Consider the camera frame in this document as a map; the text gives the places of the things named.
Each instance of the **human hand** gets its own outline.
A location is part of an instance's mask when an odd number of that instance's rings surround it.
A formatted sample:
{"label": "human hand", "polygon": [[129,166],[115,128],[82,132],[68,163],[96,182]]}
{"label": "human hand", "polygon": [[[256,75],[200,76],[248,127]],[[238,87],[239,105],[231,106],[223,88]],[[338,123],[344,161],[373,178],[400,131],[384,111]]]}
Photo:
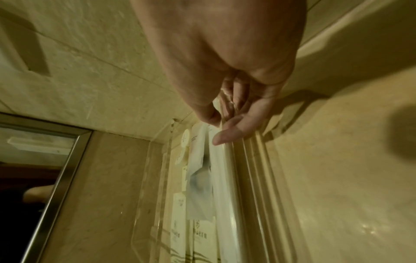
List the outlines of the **human hand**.
{"label": "human hand", "polygon": [[252,133],[293,71],[305,0],[131,0],[168,79],[201,121],[226,123],[213,144]]}

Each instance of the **silver metal frame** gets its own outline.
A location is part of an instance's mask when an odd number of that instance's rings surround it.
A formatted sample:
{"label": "silver metal frame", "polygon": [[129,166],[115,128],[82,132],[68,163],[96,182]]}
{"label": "silver metal frame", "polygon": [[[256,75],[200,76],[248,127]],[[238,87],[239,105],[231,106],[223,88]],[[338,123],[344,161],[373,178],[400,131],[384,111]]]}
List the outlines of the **silver metal frame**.
{"label": "silver metal frame", "polygon": [[40,260],[92,131],[3,113],[0,113],[0,127],[75,140],[21,261],[21,263],[36,263]]}

